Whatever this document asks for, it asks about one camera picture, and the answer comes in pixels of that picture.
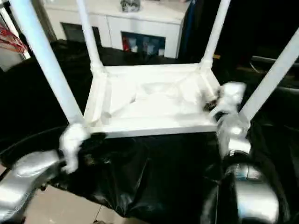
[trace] white wall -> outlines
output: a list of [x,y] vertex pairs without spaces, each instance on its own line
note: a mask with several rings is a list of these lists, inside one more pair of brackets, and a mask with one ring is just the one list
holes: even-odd
[[0,48],[0,67],[7,71],[12,66],[22,62],[20,54]]

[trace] tile floor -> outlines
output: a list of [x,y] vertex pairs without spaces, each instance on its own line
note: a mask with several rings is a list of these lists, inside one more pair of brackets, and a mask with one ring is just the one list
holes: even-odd
[[[0,174],[5,170],[0,165]],[[122,218],[111,209],[69,192],[48,186],[37,191],[28,210],[25,224],[146,224],[135,218]]]

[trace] white cabinet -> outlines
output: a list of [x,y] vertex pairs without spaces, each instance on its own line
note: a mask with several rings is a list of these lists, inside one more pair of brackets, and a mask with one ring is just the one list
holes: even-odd
[[[123,49],[122,32],[165,38],[164,56],[177,58],[185,13],[190,3],[142,0],[139,12],[123,13],[119,0],[86,0],[90,22],[103,47]],[[68,39],[64,27],[81,24],[75,0],[44,4],[57,39]]]
[[[65,30],[63,28],[64,23],[81,25],[81,20],[78,12],[59,9],[46,9],[46,11],[57,39],[67,39]],[[89,18],[91,25],[99,29],[102,46],[111,47],[107,17],[105,15],[92,14]]]
[[177,58],[181,28],[178,24],[143,21],[128,18],[108,16],[111,44],[115,49],[123,49],[121,32],[165,37],[165,57]]

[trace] red object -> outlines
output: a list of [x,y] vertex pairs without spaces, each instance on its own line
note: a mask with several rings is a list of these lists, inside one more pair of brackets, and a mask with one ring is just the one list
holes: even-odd
[[130,51],[130,50],[131,50],[130,45],[129,45],[129,42],[128,42],[128,40],[126,39],[126,37],[123,37],[123,38],[122,38],[122,45],[123,45],[123,50],[124,50],[124,51]]
[[15,36],[10,30],[0,24],[0,48],[10,51],[24,53],[27,47],[23,42]]

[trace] silver robot hand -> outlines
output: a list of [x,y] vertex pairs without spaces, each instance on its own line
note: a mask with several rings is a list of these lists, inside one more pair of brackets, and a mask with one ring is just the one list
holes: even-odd
[[60,138],[60,150],[35,152],[22,157],[0,182],[0,224],[20,223],[35,191],[61,170],[72,173],[78,168],[80,145],[90,134],[82,124],[69,126]]

